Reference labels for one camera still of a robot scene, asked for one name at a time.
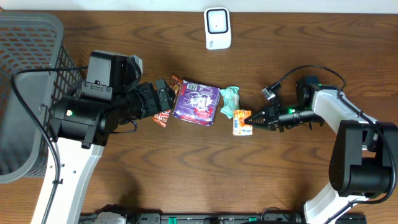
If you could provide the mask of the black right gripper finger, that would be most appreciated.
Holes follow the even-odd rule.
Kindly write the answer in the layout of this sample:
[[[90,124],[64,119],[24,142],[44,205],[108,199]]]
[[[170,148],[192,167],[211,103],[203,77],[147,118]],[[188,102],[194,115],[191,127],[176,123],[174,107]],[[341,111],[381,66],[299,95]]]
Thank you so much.
[[[258,121],[258,120],[245,120],[245,124],[251,125],[253,128],[261,128],[261,129],[266,129],[269,130],[269,125],[267,122],[264,122],[263,120]]]
[[[265,122],[266,120],[267,120],[267,111],[260,110],[257,113],[250,115],[244,121],[245,122]]]

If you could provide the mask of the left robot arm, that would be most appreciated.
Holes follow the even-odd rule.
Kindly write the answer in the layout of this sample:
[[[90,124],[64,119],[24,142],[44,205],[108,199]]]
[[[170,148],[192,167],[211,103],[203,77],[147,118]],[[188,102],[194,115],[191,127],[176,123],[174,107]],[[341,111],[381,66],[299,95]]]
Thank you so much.
[[[88,184],[118,126],[170,110],[176,94],[163,79],[141,83],[142,60],[95,50],[80,96],[52,106],[54,136],[32,223],[78,223]]]

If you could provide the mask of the teal snack packet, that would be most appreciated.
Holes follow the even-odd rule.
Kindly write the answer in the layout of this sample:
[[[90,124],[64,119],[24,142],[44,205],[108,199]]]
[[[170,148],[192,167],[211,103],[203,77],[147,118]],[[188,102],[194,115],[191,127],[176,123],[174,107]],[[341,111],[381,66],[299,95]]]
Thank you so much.
[[[223,97],[223,107],[220,109],[221,113],[225,114],[228,119],[233,117],[234,110],[239,109],[239,87],[229,86],[220,90]]]

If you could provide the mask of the purple snack packet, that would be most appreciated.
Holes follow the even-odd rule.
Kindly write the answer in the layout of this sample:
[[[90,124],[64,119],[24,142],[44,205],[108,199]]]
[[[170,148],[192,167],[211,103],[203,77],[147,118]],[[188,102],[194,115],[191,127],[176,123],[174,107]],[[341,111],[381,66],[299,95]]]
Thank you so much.
[[[211,126],[219,100],[219,88],[184,80],[173,115],[182,121]]]

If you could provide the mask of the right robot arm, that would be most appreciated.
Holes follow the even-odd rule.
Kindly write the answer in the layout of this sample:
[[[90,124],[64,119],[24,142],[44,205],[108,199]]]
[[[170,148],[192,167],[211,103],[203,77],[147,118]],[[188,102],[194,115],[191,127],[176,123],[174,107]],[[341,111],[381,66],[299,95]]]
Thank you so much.
[[[336,223],[357,204],[381,203],[397,185],[397,126],[380,122],[352,104],[334,85],[316,76],[296,83],[298,104],[283,107],[279,83],[263,89],[270,105],[245,123],[283,132],[301,124],[327,124],[336,133],[329,181],[303,206],[305,223]]]

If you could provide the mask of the small orange white box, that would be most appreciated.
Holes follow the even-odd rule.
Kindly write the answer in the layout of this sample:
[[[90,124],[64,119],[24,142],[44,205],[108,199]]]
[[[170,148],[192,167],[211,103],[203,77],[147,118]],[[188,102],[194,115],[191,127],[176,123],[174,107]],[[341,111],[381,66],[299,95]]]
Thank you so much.
[[[249,110],[234,110],[233,112],[233,135],[234,136],[250,136],[252,135],[252,126],[246,124],[244,120],[250,117]]]

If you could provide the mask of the orange chocolate bar wrapper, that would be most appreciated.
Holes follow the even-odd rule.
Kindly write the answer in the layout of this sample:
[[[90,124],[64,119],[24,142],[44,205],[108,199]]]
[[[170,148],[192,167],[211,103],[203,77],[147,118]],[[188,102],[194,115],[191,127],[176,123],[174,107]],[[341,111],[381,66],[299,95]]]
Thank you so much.
[[[170,78],[170,87],[173,89],[173,91],[176,94],[176,99],[174,99],[174,103],[176,102],[176,100],[178,99],[178,94],[180,92],[180,89],[182,87],[183,84],[183,80],[180,79],[179,77],[177,77],[175,74],[171,75]],[[169,119],[169,116],[171,114],[172,110],[167,110],[167,111],[163,111],[160,112],[158,114],[153,115],[152,120],[159,124],[161,127],[165,128],[167,125],[167,121]]]

